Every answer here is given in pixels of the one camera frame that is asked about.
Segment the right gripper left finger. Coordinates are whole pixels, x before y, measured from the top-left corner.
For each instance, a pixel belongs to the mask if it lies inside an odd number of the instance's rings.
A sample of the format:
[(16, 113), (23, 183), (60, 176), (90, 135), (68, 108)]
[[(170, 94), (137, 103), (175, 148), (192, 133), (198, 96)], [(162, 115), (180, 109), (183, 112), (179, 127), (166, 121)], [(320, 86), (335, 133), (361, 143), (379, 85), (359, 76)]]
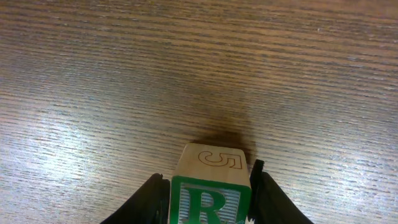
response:
[(170, 181), (155, 173), (101, 224), (168, 224)]

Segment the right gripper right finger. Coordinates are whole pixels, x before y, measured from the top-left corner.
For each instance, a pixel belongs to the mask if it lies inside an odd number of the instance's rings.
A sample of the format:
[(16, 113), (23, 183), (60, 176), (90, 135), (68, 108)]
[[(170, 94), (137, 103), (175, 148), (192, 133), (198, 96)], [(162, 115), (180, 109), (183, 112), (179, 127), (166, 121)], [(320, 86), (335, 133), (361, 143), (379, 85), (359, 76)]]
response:
[(289, 199), (256, 159), (251, 175), (251, 203), (248, 220), (255, 224), (313, 224)]

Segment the green R letter block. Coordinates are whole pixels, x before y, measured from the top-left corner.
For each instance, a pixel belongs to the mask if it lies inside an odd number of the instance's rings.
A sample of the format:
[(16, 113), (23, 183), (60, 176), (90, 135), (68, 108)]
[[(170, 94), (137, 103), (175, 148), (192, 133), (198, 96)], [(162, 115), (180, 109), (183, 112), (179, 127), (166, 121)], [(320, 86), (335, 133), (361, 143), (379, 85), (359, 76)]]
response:
[(169, 223), (246, 223), (251, 192), (242, 150), (189, 143), (172, 176)]

